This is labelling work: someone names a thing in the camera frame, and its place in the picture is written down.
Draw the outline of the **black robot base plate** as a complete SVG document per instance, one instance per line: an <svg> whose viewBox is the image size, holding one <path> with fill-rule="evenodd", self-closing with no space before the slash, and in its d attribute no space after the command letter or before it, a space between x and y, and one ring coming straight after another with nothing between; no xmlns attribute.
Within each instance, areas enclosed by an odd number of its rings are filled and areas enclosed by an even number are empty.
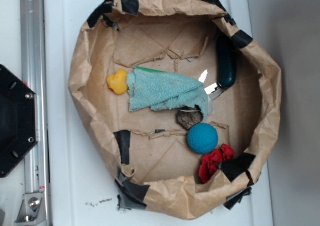
<svg viewBox="0 0 320 226"><path fill-rule="evenodd" d="M0 177L7 177L37 143L35 93L0 66Z"/></svg>

